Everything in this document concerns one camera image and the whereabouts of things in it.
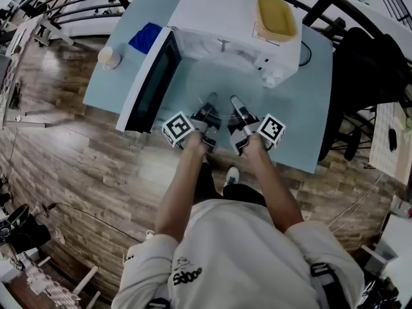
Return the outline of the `pale checked mat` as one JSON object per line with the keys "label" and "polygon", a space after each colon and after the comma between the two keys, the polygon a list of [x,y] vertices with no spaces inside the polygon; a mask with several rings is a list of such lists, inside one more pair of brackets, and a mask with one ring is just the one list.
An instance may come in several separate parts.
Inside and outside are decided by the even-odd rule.
{"label": "pale checked mat", "polygon": [[[397,149],[393,152],[389,150],[389,128],[397,133]],[[398,102],[377,106],[369,164],[404,185],[408,184],[412,169],[412,120]]]}

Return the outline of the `black bag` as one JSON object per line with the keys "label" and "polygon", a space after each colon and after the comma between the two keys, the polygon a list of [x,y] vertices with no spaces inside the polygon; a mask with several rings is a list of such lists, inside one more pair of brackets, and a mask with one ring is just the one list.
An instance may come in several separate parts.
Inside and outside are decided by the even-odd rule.
{"label": "black bag", "polygon": [[51,240],[45,225],[39,225],[30,214],[29,206],[23,204],[7,219],[0,221],[0,245],[11,245],[16,254],[41,247]]}

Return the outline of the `white label sticker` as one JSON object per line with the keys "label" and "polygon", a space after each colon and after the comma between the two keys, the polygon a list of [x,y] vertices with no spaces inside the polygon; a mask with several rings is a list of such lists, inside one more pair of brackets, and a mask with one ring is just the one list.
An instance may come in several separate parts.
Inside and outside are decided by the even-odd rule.
{"label": "white label sticker", "polygon": [[262,37],[261,36],[261,31],[262,31],[261,25],[258,22],[255,22],[254,27],[253,27],[253,32],[252,32],[252,36],[254,38],[259,39],[261,41],[268,42],[268,43],[276,45],[276,46],[280,46],[280,44],[281,44],[280,42],[273,41],[273,40],[268,40],[268,39],[265,39],[264,37]]}

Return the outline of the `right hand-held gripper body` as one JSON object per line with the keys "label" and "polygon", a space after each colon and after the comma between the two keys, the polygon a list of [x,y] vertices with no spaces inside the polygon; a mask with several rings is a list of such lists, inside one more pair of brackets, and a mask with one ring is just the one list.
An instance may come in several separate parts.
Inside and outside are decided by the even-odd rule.
{"label": "right hand-held gripper body", "polygon": [[249,138],[258,134],[263,139],[266,151],[277,147],[282,139],[286,126],[274,118],[271,114],[261,120],[258,117],[247,113],[233,118],[229,124],[230,143],[238,156],[243,154],[243,149],[248,145]]}

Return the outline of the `black office chair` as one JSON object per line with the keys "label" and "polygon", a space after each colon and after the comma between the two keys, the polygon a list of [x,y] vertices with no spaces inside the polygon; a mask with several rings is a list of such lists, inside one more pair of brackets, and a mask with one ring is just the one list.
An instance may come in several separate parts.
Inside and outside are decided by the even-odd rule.
{"label": "black office chair", "polygon": [[340,132],[344,116],[403,98],[411,80],[406,58],[388,34],[371,38],[360,28],[350,28],[333,53],[332,87],[328,117],[318,161],[333,144],[344,142],[344,157],[352,160],[361,144],[362,131]]}

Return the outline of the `person's right forearm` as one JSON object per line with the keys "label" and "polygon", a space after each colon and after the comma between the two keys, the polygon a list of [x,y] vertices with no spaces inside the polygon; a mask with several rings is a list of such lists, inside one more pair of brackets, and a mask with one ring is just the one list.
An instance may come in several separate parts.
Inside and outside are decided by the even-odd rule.
{"label": "person's right forearm", "polygon": [[304,221],[296,199],[283,183],[258,134],[248,138],[243,154],[261,188],[274,226],[286,234],[290,227]]}

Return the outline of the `person's left forearm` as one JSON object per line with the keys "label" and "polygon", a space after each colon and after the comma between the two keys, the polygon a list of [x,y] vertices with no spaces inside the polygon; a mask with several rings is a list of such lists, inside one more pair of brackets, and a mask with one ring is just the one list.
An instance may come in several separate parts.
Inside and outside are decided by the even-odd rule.
{"label": "person's left forearm", "polygon": [[201,133],[193,131],[185,138],[173,179],[158,207],[154,224],[156,234],[165,234],[177,242],[183,239],[194,201],[196,183],[208,147]]}

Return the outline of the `clear glass turntable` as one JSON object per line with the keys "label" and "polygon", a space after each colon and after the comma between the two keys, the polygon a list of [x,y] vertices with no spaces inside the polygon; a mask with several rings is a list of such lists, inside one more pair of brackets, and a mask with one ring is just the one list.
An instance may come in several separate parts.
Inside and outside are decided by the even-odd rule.
{"label": "clear glass turntable", "polygon": [[258,70],[243,57],[231,53],[215,53],[200,59],[184,58],[180,65],[182,93],[180,107],[187,116],[196,113],[207,96],[216,92],[215,104],[221,127],[238,117],[230,103],[237,95],[251,114],[262,117],[265,90]]}

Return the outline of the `white wooden rack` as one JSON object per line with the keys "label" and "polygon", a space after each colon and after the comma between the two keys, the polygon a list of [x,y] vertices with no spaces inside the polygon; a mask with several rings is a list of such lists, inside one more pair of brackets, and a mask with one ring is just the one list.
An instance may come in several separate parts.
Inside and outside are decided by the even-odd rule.
{"label": "white wooden rack", "polygon": [[0,263],[8,263],[14,270],[25,273],[26,282],[35,295],[46,295],[57,309],[81,309],[80,293],[98,272],[98,266],[94,265],[78,285],[69,290],[42,268],[50,262],[50,256],[36,263],[24,252],[18,255],[17,261],[0,254]]}

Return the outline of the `white microwave oven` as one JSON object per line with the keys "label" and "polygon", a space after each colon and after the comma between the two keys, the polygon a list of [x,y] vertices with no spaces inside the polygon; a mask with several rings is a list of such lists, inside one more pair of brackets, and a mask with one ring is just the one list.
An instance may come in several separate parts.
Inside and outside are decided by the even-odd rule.
{"label": "white microwave oven", "polygon": [[[183,111],[180,65],[184,58],[239,55],[258,70],[265,93],[294,75],[301,54],[302,25],[297,10],[289,5],[296,37],[276,46],[252,36],[256,5],[257,0],[179,0],[143,59],[116,129],[148,133],[156,122]],[[229,41],[224,52],[218,39]]]}

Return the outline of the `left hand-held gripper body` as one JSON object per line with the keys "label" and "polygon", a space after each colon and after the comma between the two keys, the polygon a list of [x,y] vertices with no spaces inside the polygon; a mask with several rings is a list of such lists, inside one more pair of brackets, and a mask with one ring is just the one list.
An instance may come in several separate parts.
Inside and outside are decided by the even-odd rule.
{"label": "left hand-held gripper body", "polygon": [[187,117],[183,111],[175,114],[162,125],[162,133],[172,147],[185,147],[189,134],[197,132],[202,142],[210,152],[215,150],[221,127],[221,119],[212,114],[213,107],[200,108],[196,113]]}

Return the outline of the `white cup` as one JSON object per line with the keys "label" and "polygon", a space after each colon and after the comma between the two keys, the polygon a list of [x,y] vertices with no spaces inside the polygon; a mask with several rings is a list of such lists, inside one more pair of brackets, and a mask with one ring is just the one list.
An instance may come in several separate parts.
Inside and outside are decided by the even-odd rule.
{"label": "white cup", "polygon": [[121,55],[110,46],[105,46],[98,53],[97,60],[101,63],[103,70],[115,69],[122,61]]}

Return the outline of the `yellow plastic basin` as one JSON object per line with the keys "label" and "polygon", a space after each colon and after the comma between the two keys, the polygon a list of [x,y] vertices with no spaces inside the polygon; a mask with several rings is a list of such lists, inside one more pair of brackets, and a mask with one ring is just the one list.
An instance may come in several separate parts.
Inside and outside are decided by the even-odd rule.
{"label": "yellow plastic basin", "polygon": [[288,42],[296,37],[297,25],[288,3],[257,0],[257,34],[266,41]]}

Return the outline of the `person's white shirt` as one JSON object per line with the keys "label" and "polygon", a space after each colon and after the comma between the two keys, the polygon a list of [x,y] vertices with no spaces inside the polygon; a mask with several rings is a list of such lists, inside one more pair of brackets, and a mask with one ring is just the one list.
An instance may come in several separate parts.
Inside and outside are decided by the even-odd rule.
{"label": "person's white shirt", "polygon": [[327,264],[350,308],[364,274],[321,222],[278,231],[267,209],[228,200],[192,208],[181,241],[157,234],[127,253],[112,309],[145,309],[165,299],[171,309],[320,309],[310,267]]}

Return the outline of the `person's black trousers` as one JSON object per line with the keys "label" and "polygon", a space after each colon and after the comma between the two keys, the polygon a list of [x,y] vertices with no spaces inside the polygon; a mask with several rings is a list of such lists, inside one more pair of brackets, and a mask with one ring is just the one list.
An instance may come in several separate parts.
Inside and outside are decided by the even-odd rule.
{"label": "person's black trousers", "polygon": [[215,199],[253,203],[266,207],[262,194],[239,182],[236,185],[223,186],[222,192],[219,194],[215,188],[211,166],[203,162],[196,183],[193,205]]}

